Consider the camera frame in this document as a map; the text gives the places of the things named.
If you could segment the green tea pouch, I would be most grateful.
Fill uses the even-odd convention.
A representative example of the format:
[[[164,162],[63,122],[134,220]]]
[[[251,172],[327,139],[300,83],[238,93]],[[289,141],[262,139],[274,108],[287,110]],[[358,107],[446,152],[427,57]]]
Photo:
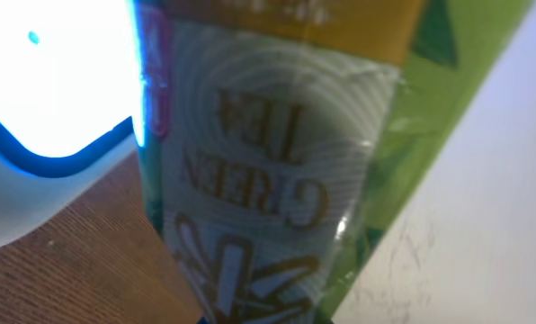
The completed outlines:
[[[138,1],[147,219],[201,323],[328,323],[528,1]]]

